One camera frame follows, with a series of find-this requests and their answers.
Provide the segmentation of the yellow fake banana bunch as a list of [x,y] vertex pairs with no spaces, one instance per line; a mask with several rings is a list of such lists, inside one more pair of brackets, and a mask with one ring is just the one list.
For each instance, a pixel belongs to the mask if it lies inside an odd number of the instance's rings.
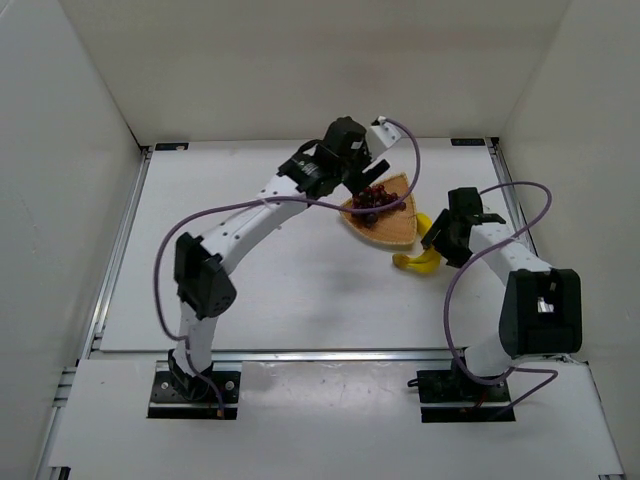
[[[432,220],[423,213],[417,213],[416,221],[417,234],[422,238],[432,226]],[[424,247],[422,253],[416,257],[410,257],[399,253],[393,254],[392,264],[394,267],[403,271],[409,271],[420,275],[429,275],[439,268],[441,259],[441,254],[433,247]]]

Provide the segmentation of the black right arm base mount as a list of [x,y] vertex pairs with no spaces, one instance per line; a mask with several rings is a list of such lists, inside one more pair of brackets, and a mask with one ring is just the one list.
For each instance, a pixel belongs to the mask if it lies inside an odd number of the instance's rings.
[[481,385],[454,365],[449,369],[418,370],[407,387],[418,393],[423,424],[515,422],[506,382]]

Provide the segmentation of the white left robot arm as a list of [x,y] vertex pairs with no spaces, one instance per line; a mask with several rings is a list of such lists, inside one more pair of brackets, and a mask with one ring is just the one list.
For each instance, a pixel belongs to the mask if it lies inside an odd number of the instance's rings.
[[237,297],[230,276],[242,259],[282,223],[339,185],[352,193],[368,187],[388,170],[381,156],[399,138],[398,130],[382,120],[364,127],[349,116],[340,117],[323,138],[304,143],[279,166],[256,203],[206,233],[178,237],[174,280],[181,318],[169,369],[184,398],[198,401],[211,390],[207,381],[215,329]]

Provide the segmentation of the red fake grape bunch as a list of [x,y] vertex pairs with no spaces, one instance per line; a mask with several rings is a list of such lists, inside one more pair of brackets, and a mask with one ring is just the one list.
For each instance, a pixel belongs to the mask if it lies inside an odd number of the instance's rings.
[[[394,204],[393,209],[385,210],[383,214],[393,211],[404,211],[406,209],[406,203],[399,202],[398,199],[399,195],[396,192],[388,192],[385,186],[380,184],[367,187],[357,195],[354,195],[351,199],[351,207],[356,210],[363,210]],[[357,224],[371,227],[380,219],[381,213],[354,213],[351,217]]]

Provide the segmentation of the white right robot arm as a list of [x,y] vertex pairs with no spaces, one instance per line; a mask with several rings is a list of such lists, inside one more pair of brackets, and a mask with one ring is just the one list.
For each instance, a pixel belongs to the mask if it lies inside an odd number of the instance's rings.
[[[519,242],[517,233],[499,214],[485,210],[477,188],[451,190],[448,202],[422,243],[457,270],[443,306],[453,377],[493,385],[524,358],[578,352],[583,343],[578,273],[553,267]],[[451,301],[462,275],[478,261],[505,288],[498,327],[484,340],[458,351],[451,331]]]

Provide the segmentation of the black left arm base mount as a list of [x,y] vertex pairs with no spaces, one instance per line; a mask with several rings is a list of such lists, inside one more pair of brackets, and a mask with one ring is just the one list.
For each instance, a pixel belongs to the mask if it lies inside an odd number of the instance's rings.
[[225,420],[238,416],[241,371],[216,370],[210,366],[203,372],[216,386],[223,405],[211,386],[199,377],[176,376],[169,364],[157,362],[147,407],[149,419]]

